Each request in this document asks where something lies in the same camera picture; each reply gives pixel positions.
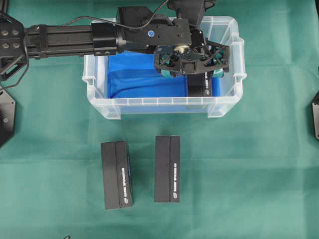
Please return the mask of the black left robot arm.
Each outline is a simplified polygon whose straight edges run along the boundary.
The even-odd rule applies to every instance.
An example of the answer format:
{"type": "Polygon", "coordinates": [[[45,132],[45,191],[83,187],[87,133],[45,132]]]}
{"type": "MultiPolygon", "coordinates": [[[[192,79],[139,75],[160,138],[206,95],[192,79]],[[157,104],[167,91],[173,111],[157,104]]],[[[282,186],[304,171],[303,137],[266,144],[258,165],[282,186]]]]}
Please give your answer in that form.
{"type": "Polygon", "coordinates": [[[120,7],[116,21],[92,18],[89,25],[72,20],[62,25],[26,28],[0,14],[0,79],[27,71],[30,59],[62,56],[111,56],[125,51],[152,54],[158,71],[196,75],[229,71],[229,46],[204,37],[200,24],[213,0],[166,0],[174,19],[145,6],[120,7]]]}

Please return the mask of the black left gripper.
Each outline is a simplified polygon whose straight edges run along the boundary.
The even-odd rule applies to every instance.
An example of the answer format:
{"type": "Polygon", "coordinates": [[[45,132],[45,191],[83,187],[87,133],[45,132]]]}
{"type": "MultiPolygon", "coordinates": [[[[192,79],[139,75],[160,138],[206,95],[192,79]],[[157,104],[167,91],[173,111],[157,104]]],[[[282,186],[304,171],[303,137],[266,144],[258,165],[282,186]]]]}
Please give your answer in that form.
{"type": "Polygon", "coordinates": [[[154,67],[165,78],[213,72],[213,78],[229,71],[230,47],[205,39],[199,47],[179,46],[170,54],[156,54],[154,67]]]}

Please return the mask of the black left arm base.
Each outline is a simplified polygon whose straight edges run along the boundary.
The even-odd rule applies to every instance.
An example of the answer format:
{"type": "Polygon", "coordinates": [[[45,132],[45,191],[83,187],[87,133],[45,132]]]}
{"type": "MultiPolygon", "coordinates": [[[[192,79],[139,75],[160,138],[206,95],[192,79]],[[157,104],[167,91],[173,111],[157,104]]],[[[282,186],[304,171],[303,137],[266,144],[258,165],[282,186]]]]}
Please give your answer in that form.
{"type": "Polygon", "coordinates": [[[7,91],[0,91],[0,146],[14,136],[15,100],[7,91]]]}

